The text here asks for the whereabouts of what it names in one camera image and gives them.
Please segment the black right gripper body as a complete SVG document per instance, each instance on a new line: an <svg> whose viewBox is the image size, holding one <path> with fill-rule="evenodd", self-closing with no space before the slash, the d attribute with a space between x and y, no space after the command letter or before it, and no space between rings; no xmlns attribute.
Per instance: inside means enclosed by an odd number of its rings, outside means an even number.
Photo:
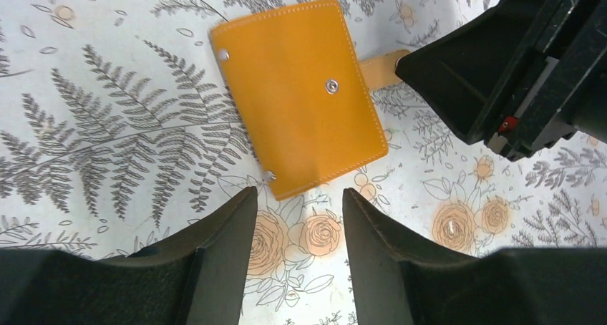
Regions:
<svg viewBox="0 0 607 325"><path fill-rule="evenodd" d="M485 144L516 161L583 132L606 141L606 0L558 0L539 58Z"/></svg>

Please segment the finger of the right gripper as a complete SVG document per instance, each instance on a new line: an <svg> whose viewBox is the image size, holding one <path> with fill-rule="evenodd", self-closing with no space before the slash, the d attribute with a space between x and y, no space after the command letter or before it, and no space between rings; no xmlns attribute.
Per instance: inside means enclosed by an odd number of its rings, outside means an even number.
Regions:
<svg viewBox="0 0 607 325"><path fill-rule="evenodd" d="M468 145L487 140L533 60L547 0L500 0L452 33L402 57L395 74Z"/></svg>

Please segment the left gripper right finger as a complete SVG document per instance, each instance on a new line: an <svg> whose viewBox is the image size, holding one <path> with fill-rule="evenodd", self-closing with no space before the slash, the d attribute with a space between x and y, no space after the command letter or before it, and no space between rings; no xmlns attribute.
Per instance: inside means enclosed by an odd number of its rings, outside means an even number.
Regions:
<svg viewBox="0 0 607 325"><path fill-rule="evenodd" d="M472 324L479 319L468 256L441 246L375 208L353 188L342 210L360 324Z"/></svg>

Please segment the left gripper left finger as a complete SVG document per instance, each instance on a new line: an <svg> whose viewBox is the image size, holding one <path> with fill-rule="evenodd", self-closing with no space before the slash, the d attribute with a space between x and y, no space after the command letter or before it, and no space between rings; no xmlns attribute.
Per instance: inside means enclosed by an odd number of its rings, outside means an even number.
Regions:
<svg viewBox="0 0 607 325"><path fill-rule="evenodd" d="M237 324L257 216L246 187L210 215L126 257L109 258L101 324Z"/></svg>

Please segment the yellow leather card holder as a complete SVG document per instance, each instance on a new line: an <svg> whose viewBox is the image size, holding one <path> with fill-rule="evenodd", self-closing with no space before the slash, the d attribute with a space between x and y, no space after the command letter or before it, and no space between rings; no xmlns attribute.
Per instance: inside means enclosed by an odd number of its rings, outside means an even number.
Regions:
<svg viewBox="0 0 607 325"><path fill-rule="evenodd" d="M337 0L243 16L209 37L275 199L388 153L371 93L399 83L407 51L359 60Z"/></svg>

